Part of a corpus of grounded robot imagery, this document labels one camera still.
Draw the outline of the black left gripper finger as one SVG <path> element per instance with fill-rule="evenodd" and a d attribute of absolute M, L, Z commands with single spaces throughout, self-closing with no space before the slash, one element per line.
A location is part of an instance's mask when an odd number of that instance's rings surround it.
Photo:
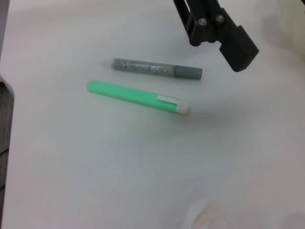
<path fill-rule="evenodd" d="M 237 26 L 217 0 L 175 0 L 189 43 L 220 42 L 219 48 L 235 72 L 246 69 L 259 53 L 242 26 Z"/>

